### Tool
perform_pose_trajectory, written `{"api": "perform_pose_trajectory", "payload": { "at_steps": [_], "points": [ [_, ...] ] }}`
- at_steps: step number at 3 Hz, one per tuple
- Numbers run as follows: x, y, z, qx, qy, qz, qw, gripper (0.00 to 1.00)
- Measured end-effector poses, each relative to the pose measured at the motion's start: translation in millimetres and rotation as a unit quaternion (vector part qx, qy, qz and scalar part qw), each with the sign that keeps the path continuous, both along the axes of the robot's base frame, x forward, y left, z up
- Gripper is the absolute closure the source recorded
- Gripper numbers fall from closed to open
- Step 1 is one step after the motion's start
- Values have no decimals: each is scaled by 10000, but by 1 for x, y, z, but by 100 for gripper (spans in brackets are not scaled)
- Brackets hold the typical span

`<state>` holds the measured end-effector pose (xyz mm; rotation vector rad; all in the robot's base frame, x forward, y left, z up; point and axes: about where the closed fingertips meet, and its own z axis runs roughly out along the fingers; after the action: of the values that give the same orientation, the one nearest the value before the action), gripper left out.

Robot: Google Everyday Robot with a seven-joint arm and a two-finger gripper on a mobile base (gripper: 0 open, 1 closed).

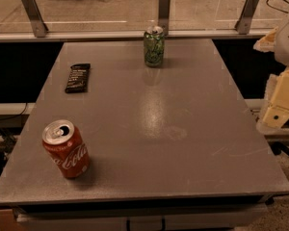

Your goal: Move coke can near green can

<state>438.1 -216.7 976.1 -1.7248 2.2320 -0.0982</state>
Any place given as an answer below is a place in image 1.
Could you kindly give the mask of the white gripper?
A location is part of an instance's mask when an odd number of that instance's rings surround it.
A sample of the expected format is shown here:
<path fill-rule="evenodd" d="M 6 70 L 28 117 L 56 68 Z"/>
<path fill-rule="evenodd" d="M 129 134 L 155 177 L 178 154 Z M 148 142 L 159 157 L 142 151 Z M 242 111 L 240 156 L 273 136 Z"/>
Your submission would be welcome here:
<path fill-rule="evenodd" d="M 289 13 L 278 28 L 259 39 L 253 49 L 264 53 L 275 51 L 275 59 L 289 66 Z M 288 120 L 289 67 L 286 67 L 279 75 L 269 76 L 256 128 L 261 134 L 273 135 L 279 132 Z"/>

